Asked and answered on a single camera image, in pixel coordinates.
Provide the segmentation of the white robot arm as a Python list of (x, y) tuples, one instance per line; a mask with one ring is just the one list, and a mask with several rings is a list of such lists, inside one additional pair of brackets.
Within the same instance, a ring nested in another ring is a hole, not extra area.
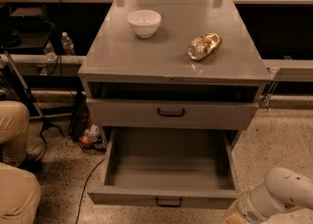
[(283, 167), (274, 167), (264, 181), (249, 188), (224, 214), (227, 224), (262, 224), (271, 216), (313, 209), (313, 181)]

